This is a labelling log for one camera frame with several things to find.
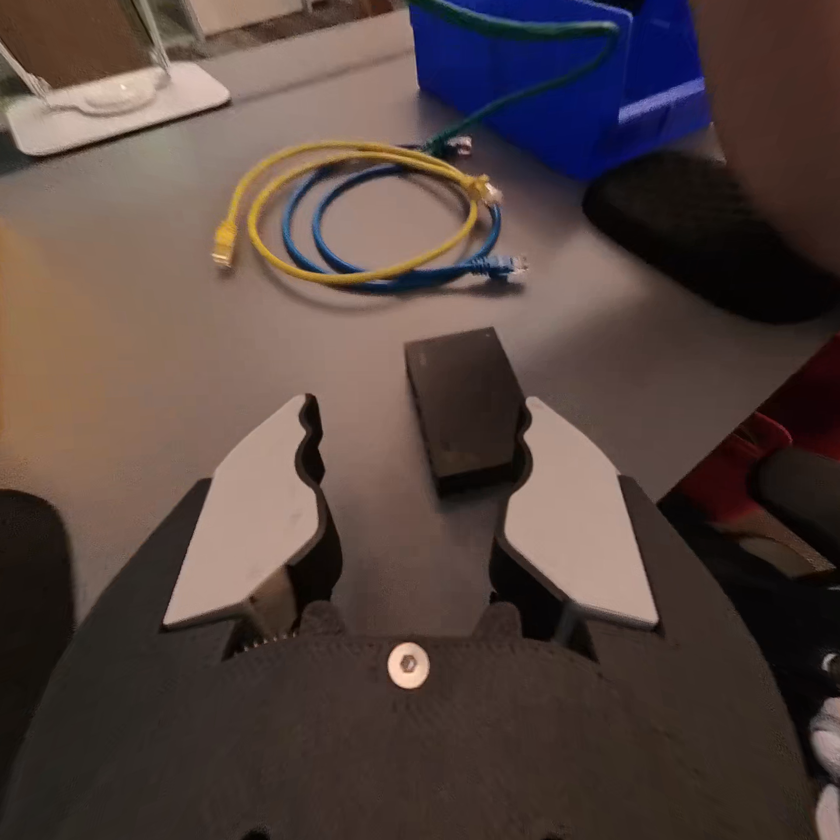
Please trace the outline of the blue plastic bin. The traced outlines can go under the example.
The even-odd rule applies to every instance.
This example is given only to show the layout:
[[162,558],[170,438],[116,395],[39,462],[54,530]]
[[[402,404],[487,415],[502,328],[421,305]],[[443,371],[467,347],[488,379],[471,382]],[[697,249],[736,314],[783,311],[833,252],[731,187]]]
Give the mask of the blue plastic bin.
[[419,87],[588,181],[706,129],[688,2],[411,2]]

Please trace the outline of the white metal stand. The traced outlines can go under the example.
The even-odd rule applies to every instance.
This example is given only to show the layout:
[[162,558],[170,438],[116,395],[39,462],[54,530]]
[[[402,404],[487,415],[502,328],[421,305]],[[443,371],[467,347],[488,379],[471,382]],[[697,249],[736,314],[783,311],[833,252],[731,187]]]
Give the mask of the white metal stand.
[[5,120],[16,147],[47,157],[219,109],[229,90],[191,61],[19,98]]

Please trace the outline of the wooden instruction board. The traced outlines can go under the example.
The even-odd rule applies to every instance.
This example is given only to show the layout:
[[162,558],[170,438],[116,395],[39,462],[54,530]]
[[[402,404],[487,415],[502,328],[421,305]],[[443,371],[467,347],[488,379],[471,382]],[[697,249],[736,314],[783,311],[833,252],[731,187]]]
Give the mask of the wooden instruction board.
[[168,61],[151,2],[2,1],[1,37],[2,96],[28,93],[12,61],[49,89]]

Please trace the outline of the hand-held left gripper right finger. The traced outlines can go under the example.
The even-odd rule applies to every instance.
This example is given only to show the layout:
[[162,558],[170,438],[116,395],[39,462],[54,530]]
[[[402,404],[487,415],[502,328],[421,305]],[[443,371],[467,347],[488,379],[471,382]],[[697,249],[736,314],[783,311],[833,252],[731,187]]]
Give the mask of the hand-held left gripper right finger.
[[652,631],[659,614],[621,474],[581,430],[536,396],[524,403],[519,481],[494,549],[578,617]]

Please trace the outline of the red cloth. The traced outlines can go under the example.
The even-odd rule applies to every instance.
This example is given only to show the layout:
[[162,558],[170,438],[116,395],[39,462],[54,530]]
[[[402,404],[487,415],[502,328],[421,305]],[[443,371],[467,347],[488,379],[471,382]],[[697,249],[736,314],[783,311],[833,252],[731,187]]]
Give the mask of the red cloth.
[[838,460],[838,335],[693,468],[677,491],[713,523],[735,521],[757,507],[747,489],[752,467],[790,447]]

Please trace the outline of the person's right forearm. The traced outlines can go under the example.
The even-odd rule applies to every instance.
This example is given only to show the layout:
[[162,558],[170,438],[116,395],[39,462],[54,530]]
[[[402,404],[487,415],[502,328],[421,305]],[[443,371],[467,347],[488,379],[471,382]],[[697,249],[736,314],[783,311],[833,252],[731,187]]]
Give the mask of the person's right forearm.
[[839,271],[839,2],[690,2],[722,151],[760,213]]

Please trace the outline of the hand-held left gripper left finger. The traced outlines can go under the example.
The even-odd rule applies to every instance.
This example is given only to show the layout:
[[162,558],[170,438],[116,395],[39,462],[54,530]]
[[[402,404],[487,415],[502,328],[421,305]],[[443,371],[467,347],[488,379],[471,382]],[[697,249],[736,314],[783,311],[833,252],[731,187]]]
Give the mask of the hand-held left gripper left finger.
[[216,467],[166,629],[234,620],[252,632],[295,632],[310,604],[331,599],[343,556],[321,441],[319,402],[299,394]]

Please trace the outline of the black ethernet switch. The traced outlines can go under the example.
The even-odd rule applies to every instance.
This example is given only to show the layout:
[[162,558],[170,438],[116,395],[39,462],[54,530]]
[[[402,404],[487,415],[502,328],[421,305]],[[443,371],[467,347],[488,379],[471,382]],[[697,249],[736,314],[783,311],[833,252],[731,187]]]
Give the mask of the black ethernet switch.
[[437,495],[515,480],[524,395],[497,331],[418,339],[403,350]]

